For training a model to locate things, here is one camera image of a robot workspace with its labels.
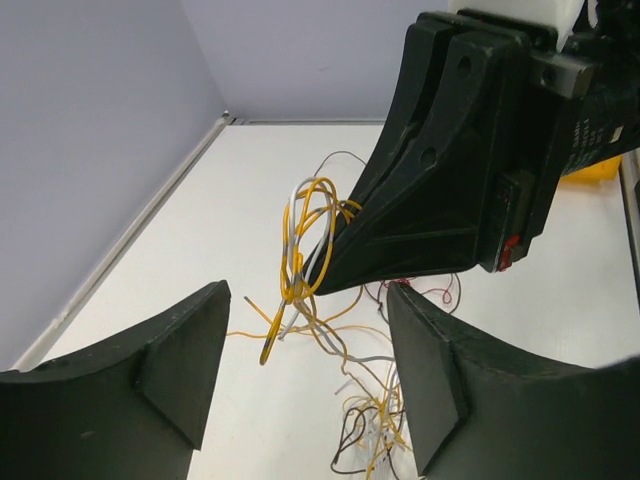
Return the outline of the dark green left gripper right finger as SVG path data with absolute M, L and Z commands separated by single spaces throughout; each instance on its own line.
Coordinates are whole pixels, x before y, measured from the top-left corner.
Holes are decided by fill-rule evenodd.
M 387 306 L 413 456 L 429 479 L 635 479 L 639 361 L 530 353 L 404 284 Z

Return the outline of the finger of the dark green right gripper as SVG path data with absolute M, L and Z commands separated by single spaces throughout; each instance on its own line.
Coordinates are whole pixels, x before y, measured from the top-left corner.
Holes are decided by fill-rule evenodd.
M 462 272 L 478 260 L 490 171 L 505 146 L 530 51 L 525 35 L 411 29 L 392 105 L 351 192 L 318 293 Z
M 480 33 L 457 15 L 409 26 L 388 117 L 339 218 L 317 247 L 313 280 L 388 280 L 460 272 L 475 263 L 480 176 L 468 131 L 480 97 Z

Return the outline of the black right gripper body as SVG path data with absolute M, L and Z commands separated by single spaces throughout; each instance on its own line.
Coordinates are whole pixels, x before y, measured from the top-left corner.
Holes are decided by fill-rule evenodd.
M 508 269 L 546 224 L 560 179 L 639 145 L 639 4 L 584 1 L 564 47 L 554 27 L 482 12 L 528 45 L 496 68 L 479 263 Z

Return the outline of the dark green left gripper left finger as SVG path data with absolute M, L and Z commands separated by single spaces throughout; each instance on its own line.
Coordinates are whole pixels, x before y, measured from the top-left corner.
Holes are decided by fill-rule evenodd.
M 231 293 L 207 284 L 154 317 L 1 375 L 5 479 L 184 479 L 202 447 Z

